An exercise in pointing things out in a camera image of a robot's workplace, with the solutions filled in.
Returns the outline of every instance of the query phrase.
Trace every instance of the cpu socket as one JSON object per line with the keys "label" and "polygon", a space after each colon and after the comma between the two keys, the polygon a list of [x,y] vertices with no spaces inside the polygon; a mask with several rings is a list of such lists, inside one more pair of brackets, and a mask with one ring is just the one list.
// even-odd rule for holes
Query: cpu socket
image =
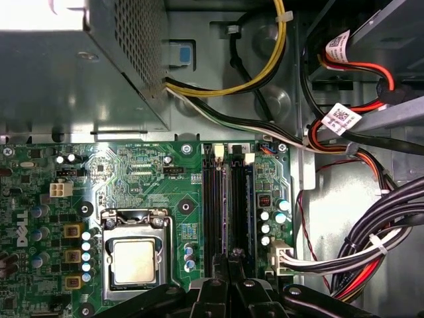
{"label": "cpu socket", "polygon": [[146,221],[147,209],[138,210],[140,218],[125,219],[125,212],[135,211],[102,212],[103,299],[124,301],[168,282],[168,228]]}

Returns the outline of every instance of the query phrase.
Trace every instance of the white wire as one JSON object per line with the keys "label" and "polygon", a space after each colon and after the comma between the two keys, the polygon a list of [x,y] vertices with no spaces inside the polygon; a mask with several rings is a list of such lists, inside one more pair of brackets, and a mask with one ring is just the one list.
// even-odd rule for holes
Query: white wire
{"label": "white wire", "polygon": [[[392,240],[394,237],[396,237],[396,235],[401,231],[401,229],[394,229],[392,231],[390,231],[383,239],[382,239],[382,244],[386,244],[387,242],[389,242],[390,240]],[[363,254],[367,254],[369,252],[375,252],[375,250],[379,250],[379,247],[376,245],[372,245],[370,247],[368,247],[365,250],[362,250],[358,253],[349,255],[349,256],[345,256],[342,258],[337,258],[335,260],[323,260],[323,261],[308,261],[308,260],[298,260],[296,258],[292,258],[290,256],[288,256],[287,254],[283,253],[282,255],[280,255],[281,257],[283,257],[284,263],[287,265],[292,265],[292,266],[296,266],[296,267],[302,267],[302,266],[315,266],[315,265],[322,265],[322,264],[329,264],[331,265],[332,262],[336,261],[336,260],[350,260],[351,258],[355,258],[358,256],[361,256]]]}
{"label": "white wire", "polygon": [[314,152],[317,154],[328,154],[328,152],[325,151],[320,151],[320,150],[315,150],[312,148],[308,148],[306,147],[306,145],[304,144],[300,144],[297,142],[294,142],[274,131],[269,131],[268,129],[262,129],[259,127],[251,127],[251,126],[244,126],[244,125],[236,125],[236,124],[231,124],[231,123],[227,123],[224,121],[219,121],[213,117],[211,117],[209,114],[206,114],[205,112],[203,112],[195,103],[191,102],[186,96],[183,96],[181,94],[179,94],[178,92],[170,89],[169,87],[166,88],[166,90],[171,93],[173,96],[177,97],[178,99],[182,100],[184,103],[187,103],[188,105],[192,106],[197,112],[199,112],[201,115],[203,115],[205,118],[209,119],[210,121],[213,121],[214,123],[218,124],[218,125],[223,125],[226,127],[230,127],[230,128],[240,128],[243,129],[245,131],[253,131],[253,132],[258,132],[261,134],[266,134],[268,136],[272,136],[278,140],[281,140],[287,144],[290,144],[292,146],[295,146],[298,149],[302,149],[302,150],[306,150],[306,151],[310,151],[310,152]]}

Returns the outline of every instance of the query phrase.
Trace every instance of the yellow wire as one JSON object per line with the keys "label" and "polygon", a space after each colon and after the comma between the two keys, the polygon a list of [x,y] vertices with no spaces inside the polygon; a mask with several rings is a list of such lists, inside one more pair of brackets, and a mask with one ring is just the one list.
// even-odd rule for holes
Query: yellow wire
{"label": "yellow wire", "polygon": [[[276,6],[277,16],[283,15],[286,12],[286,10],[284,9],[284,4],[282,0],[274,0],[274,4]],[[248,88],[251,85],[258,83],[260,80],[265,78],[274,69],[274,66],[277,64],[279,57],[283,54],[284,44],[286,43],[286,32],[287,32],[286,23],[279,22],[278,37],[277,37],[276,45],[274,47],[274,50],[272,51],[272,55],[268,63],[265,65],[264,69],[254,79],[252,79],[251,81],[245,84],[235,86],[232,88],[219,89],[219,90],[213,90],[213,91],[199,91],[196,89],[180,87],[170,83],[166,83],[166,86],[169,87],[170,89],[173,89],[174,91],[179,92],[182,95],[192,96],[192,97],[223,96],[223,95],[235,93],[244,88]]]}

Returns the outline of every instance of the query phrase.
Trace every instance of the motherboard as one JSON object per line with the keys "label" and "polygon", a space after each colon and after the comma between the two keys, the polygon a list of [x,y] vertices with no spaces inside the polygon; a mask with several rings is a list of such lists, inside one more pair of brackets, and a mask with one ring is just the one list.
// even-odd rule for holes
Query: motherboard
{"label": "motherboard", "polygon": [[215,254],[291,275],[290,160],[275,142],[7,144],[0,317],[92,317],[160,284],[188,290]]}

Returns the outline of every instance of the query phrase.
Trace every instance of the dell logo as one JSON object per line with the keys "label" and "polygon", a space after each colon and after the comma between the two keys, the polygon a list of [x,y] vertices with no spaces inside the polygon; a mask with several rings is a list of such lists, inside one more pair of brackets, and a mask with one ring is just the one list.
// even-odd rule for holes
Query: dell logo
{"label": "dell logo", "polygon": [[27,225],[28,225],[28,211],[24,211],[21,214],[17,215],[18,219],[21,219],[21,221],[18,221],[17,226],[18,229],[16,233],[18,234],[18,241],[16,243],[17,247],[27,247],[28,246],[28,239],[27,239]]}

